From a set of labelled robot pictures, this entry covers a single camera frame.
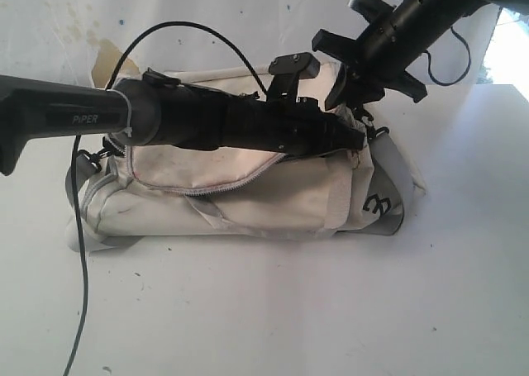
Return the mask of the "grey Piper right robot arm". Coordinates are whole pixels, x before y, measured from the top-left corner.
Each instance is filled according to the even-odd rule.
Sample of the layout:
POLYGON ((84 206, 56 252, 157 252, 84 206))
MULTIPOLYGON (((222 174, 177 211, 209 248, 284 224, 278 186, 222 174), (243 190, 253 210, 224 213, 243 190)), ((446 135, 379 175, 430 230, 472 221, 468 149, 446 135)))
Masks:
POLYGON ((528 11, 528 0, 403 0, 396 7, 383 0, 350 0, 368 26, 356 39, 320 30, 312 49, 340 61, 325 108, 350 108, 377 102, 386 90, 420 102, 427 90, 407 67, 462 17, 488 4, 528 11))

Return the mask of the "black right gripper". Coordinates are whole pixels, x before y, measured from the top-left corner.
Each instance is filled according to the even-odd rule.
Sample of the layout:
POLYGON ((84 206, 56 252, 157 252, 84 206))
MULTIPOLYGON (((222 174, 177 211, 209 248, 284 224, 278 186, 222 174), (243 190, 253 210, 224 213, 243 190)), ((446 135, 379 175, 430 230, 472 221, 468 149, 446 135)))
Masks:
POLYGON ((398 91, 414 102, 426 96, 426 86, 406 71, 410 54, 399 42, 393 11, 373 21, 357 39, 321 29, 312 38, 312 49, 338 60, 340 68, 325 109, 361 106, 377 102, 387 89, 398 91))

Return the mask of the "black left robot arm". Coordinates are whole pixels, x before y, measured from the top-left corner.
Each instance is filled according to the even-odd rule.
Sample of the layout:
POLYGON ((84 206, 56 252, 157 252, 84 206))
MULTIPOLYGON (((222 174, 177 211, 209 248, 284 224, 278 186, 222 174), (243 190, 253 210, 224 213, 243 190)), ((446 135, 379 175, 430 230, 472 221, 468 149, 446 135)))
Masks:
POLYGON ((320 156, 361 150, 365 134, 314 98, 256 99, 181 83, 154 71, 110 90, 1 77, 1 172, 36 138, 108 134, 128 146, 221 147, 320 156))

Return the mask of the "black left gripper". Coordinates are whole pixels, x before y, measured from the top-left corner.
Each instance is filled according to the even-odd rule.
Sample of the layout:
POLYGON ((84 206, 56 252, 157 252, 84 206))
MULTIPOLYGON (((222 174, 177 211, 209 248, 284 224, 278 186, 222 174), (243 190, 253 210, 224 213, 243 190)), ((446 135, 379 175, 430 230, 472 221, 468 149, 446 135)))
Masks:
POLYGON ((238 99, 222 125, 226 147, 278 153, 362 150, 365 133, 342 117, 322 111, 314 98, 303 102, 238 99))

